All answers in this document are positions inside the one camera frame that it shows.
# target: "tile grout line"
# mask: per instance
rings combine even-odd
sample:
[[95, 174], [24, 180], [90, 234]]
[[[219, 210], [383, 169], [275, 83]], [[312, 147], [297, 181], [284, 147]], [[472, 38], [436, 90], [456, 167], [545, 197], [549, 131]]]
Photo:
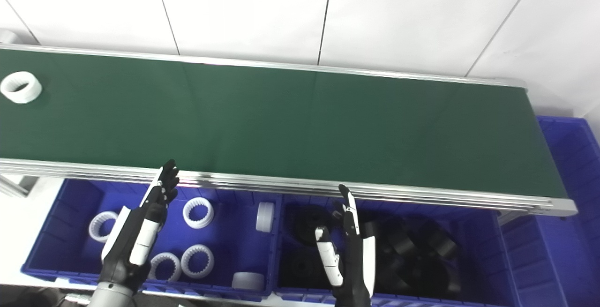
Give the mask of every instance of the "tile grout line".
[[171, 25], [171, 19], [169, 18], [169, 13], [167, 12], [167, 6], [165, 6], [165, 0], [160, 0], [160, 1], [163, 3], [163, 10], [165, 10], [165, 16], [167, 17], [167, 22], [169, 23], [169, 29], [171, 30], [171, 36], [173, 37], [175, 49], [177, 49], [177, 55], [181, 55], [180, 47], [177, 45], [177, 40], [175, 39], [175, 33], [173, 32], [173, 26]]
[[469, 70], [467, 70], [467, 74], [465, 74], [465, 77], [469, 76], [469, 74], [471, 73], [471, 70], [473, 70], [473, 68], [475, 67], [475, 65], [480, 61], [481, 57], [484, 55], [484, 53], [488, 49], [489, 45], [493, 42], [493, 40], [498, 35], [498, 33], [500, 33], [502, 27], [504, 27], [504, 24], [506, 23], [506, 21], [508, 21], [508, 19], [510, 18], [510, 15], [512, 15], [512, 13], [517, 9], [517, 6], [519, 5], [520, 2], [521, 2], [521, 0], [517, 0], [515, 2], [515, 4], [512, 6], [512, 8], [510, 9], [510, 11], [508, 11], [508, 14], [506, 15], [506, 17], [504, 17], [504, 20], [502, 20], [502, 22], [500, 23], [500, 25], [498, 26], [498, 28], [495, 30], [495, 32], [493, 33], [493, 35], [491, 36], [491, 38], [489, 38], [489, 41], [487, 42], [487, 44], [484, 47], [484, 49], [482, 49], [482, 51], [478, 55], [477, 59], [475, 59], [475, 61], [473, 62], [473, 64], [469, 68]]
[[13, 5], [8, 0], [4, 0], [4, 1], [6, 1], [6, 3], [8, 4], [8, 6], [10, 7], [10, 9], [13, 10], [13, 12], [15, 13], [15, 15], [19, 18], [19, 21], [21, 21], [21, 23], [23, 23], [23, 26], [25, 26], [25, 28], [27, 29], [27, 31], [30, 32], [31, 36], [34, 38], [34, 40], [37, 42], [37, 44], [40, 45], [39, 40], [37, 39], [37, 37], [34, 34], [34, 32], [31, 31], [30, 27], [27, 25], [27, 23], [25, 23], [25, 21], [23, 20], [23, 18], [21, 17], [21, 15], [19, 15], [17, 13], [17, 10], [15, 10], [15, 8], [13, 7]]
[[325, 23], [327, 22], [327, 10], [330, 8], [330, 0], [325, 3], [325, 15], [323, 17], [323, 29], [321, 30], [321, 43], [319, 44], [319, 57], [317, 57], [317, 66], [321, 63], [321, 49], [323, 49], [323, 37], [325, 35]]
[[583, 111], [579, 111], [582, 108], [579, 108], [577, 112], [574, 113], [574, 115], [576, 117], [585, 117], [589, 112], [591, 112], [592, 110], [596, 109], [598, 106], [600, 106], [600, 100], [598, 100], [596, 103], [592, 104], [591, 106], [588, 106], [587, 108], [583, 108]]

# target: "black plastic part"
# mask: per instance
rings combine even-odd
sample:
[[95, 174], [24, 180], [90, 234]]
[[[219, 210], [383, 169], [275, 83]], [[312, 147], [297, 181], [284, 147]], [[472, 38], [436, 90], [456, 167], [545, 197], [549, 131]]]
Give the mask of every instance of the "black plastic part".
[[437, 222], [428, 220], [419, 229], [423, 251], [429, 256], [452, 260], [458, 254], [458, 245]]
[[360, 234], [363, 238], [375, 237], [381, 238], [381, 227], [377, 221], [369, 221], [360, 226]]
[[413, 271], [419, 294], [438, 299], [453, 299], [460, 293], [458, 270], [441, 259], [420, 258]]
[[334, 201], [334, 211], [331, 213], [333, 224], [342, 226], [344, 224], [344, 207], [339, 200]]
[[411, 295], [417, 292], [413, 275], [414, 259], [405, 260], [396, 254], [384, 254], [375, 270], [376, 292]]
[[317, 251], [300, 249], [281, 257], [279, 285], [298, 288], [330, 288]]
[[416, 236], [400, 218], [392, 218], [385, 222], [385, 238], [388, 244], [403, 258], [411, 258], [419, 254]]
[[394, 251], [392, 245], [390, 245], [390, 243], [388, 243], [388, 240], [385, 238], [375, 239], [375, 244], [375, 247], [377, 247], [377, 258], [375, 259], [375, 261], [377, 263], [379, 263], [379, 258], [381, 258], [382, 255], [396, 254], [396, 251]]
[[331, 230], [330, 213], [322, 206], [306, 205], [299, 209], [294, 217], [294, 237], [306, 246], [315, 247], [315, 228], [318, 226], [325, 226]]

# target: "white tiled wall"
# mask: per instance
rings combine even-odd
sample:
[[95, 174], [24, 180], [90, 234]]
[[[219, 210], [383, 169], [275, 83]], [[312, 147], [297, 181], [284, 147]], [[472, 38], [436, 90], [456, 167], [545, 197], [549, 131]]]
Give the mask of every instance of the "white tiled wall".
[[161, 0], [8, 0], [48, 46], [177, 53]]
[[10, 5], [6, 0], [0, 0], [0, 29], [12, 31], [26, 44], [36, 44], [36, 40], [27, 30], [24, 23], [19, 20], [19, 17], [12, 8], [10, 8]]
[[327, 0], [164, 0], [182, 55], [316, 64]]
[[521, 0], [471, 76], [521, 78], [539, 112], [585, 115], [600, 100], [600, 0]]
[[600, 0], [7, 1], [28, 43], [519, 78], [600, 127]]
[[330, 0], [321, 64], [465, 75], [517, 0]]
[[596, 140], [600, 141], [600, 102], [585, 114], [585, 119], [590, 123]]

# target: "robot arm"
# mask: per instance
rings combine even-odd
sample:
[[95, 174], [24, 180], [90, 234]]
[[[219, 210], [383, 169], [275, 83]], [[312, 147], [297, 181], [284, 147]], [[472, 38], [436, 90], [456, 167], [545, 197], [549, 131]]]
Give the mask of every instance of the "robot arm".
[[319, 255], [333, 286], [336, 307], [370, 307], [375, 285], [375, 236], [371, 231], [360, 231], [356, 202], [350, 190], [340, 184], [339, 191], [345, 199], [342, 216], [345, 257], [343, 261], [340, 259], [325, 226], [315, 229]]
[[150, 272], [148, 255], [177, 196], [174, 160], [161, 167], [139, 207], [123, 207], [102, 251], [103, 266], [90, 307], [126, 307]]

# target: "white cylinder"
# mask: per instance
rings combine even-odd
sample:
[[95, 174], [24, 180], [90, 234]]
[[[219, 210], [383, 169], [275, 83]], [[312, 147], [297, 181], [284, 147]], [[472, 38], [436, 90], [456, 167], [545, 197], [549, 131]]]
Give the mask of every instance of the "white cylinder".
[[0, 30], [0, 44], [23, 44], [17, 34], [9, 30]]
[[270, 233], [273, 228], [273, 215], [275, 215], [275, 204], [272, 202], [259, 203], [256, 214], [256, 230]]
[[251, 271], [238, 271], [233, 275], [231, 287], [237, 290], [264, 290], [264, 275]]
[[17, 104], [25, 104], [39, 96], [41, 84], [30, 72], [15, 72], [2, 79], [0, 92]]
[[104, 211], [98, 213], [94, 219], [90, 222], [88, 226], [88, 233], [90, 233], [90, 237], [95, 241], [99, 241], [101, 243], [106, 243], [107, 239], [111, 235], [110, 233], [105, 236], [100, 236], [100, 226], [106, 221], [110, 221], [111, 219], [116, 219], [118, 215], [113, 211]]

